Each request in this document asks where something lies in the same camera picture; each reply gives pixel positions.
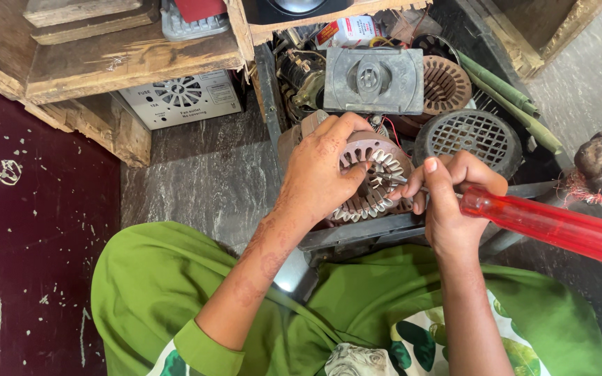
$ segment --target red label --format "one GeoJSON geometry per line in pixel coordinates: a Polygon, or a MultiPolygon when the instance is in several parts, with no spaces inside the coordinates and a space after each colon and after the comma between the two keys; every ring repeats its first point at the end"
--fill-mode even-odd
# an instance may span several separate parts
{"type": "Polygon", "coordinates": [[[333,21],[324,27],[319,33],[317,33],[317,44],[324,44],[329,38],[339,32],[339,22],[333,21]]]}
{"type": "Polygon", "coordinates": [[[352,25],[349,17],[345,18],[345,28],[347,29],[347,35],[352,36],[352,25]]]}

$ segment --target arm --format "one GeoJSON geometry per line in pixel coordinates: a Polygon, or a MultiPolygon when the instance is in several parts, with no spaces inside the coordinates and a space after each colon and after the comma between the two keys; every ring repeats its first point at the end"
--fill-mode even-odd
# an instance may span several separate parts
{"type": "Polygon", "coordinates": [[[391,198],[414,197],[414,211],[424,212],[426,237],[438,260],[447,328],[450,375],[514,375],[487,299],[478,259],[480,236],[489,220],[461,214],[454,185],[481,185],[495,195],[508,190],[506,180],[466,151],[455,157],[430,157],[391,198]]]}
{"type": "Polygon", "coordinates": [[[273,210],[262,219],[243,256],[197,314],[196,325],[220,345],[239,351],[266,290],[304,235],[355,192],[367,163],[345,175],[339,156],[353,131],[371,126],[351,112],[330,116],[294,148],[273,210]]]}

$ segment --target person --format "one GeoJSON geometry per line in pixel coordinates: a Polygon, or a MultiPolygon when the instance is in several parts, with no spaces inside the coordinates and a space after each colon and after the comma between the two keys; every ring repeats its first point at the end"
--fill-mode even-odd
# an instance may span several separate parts
{"type": "Polygon", "coordinates": [[[174,222],[123,229],[92,281],[109,375],[602,375],[591,306],[534,272],[480,265],[488,220],[455,187],[504,195],[468,152],[429,157],[391,199],[426,211],[431,249],[402,245],[323,264],[305,306],[271,288],[299,241],[351,197],[370,162],[339,155],[360,116],[330,116],[294,149],[280,195],[240,259],[174,222]],[[428,188],[430,200],[420,188],[428,188]]]}

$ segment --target green sleeve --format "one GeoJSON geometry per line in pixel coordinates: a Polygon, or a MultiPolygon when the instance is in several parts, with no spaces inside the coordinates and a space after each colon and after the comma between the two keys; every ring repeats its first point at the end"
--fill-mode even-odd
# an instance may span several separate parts
{"type": "Polygon", "coordinates": [[[242,351],[233,351],[208,337],[194,319],[190,320],[173,343],[183,361],[192,369],[205,376],[235,376],[243,363],[242,351]]]}

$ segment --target white power supply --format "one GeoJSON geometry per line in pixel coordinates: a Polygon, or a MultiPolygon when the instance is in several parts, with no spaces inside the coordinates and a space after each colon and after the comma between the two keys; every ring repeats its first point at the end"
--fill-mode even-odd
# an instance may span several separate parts
{"type": "Polygon", "coordinates": [[[135,86],[120,93],[149,129],[242,111],[224,69],[135,86]]]}

